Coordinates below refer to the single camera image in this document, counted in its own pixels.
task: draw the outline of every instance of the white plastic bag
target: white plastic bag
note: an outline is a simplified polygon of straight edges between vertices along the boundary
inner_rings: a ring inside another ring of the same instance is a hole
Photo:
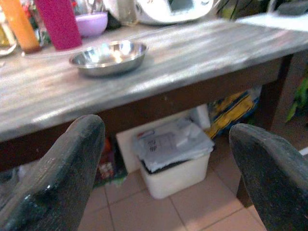
[[[172,163],[210,154],[214,146],[211,139],[187,119],[139,133],[133,142],[139,159],[151,172]]]

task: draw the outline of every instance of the white bin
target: white bin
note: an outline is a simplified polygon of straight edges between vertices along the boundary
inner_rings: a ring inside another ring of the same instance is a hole
[[[186,161],[159,173],[148,174],[141,165],[142,177],[155,199],[163,199],[205,179],[210,154]]]

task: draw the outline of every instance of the paper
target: paper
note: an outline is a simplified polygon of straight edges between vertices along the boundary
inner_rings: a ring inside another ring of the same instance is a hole
[[[169,154],[176,152],[174,136],[171,132],[145,139],[144,147],[147,154]]]
[[[267,26],[286,30],[308,32],[308,13],[301,16],[285,16],[277,13],[261,13],[236,20],[237,23]]]

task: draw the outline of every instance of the beige tile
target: beige tile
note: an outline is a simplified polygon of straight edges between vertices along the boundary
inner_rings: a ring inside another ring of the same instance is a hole
[[[171,196],[189,231],[203,229],[243,207],[216,173],[207,174],[204,181]]]
[[[110,206],[116,231],[185,231],[170,198],[153,199],[147,190]]]
[[[104,187],[93,189],[84,213],[90,213],[108,205]]]
[[[250,206],[247,210],[248,210],[248,211],[250,212],[250,214],[257,220],[257,222],[259,222],[259,224],[261,224],[261,225],[265,228],[265,226],[264,226],[264,224],[263,224],[261,218],[259,217],[258,212],[256,211],[256,208],[252,205],[252,206]]]
[[[145,188],[146,186],[139,170],[130,173],[121,186],[115,186],[114,184],[105,185],[109,204],[129,197],[130,195],[140,192]]]
[[[241,173],[236,165],[233,155],[229,153],[226,158],[217,160],[211,163],[210,166],[222,182],[228,186],[228,188],[236,195],[239,186]]]
[[[264,231],[264,229],[246,209],[242,209],[204,231]]]
[[[109,208],[102,208],[96,212],[84,214],[78,231],[113,231]]]

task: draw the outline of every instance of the stainless steel bowl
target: stainless steel bowl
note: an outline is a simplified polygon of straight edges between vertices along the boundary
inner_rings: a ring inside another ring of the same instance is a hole
[[[133,70],[140,66],[146,45],[128,40],[90,47],[70,58],[70,63],[89,76],[107,76]]]

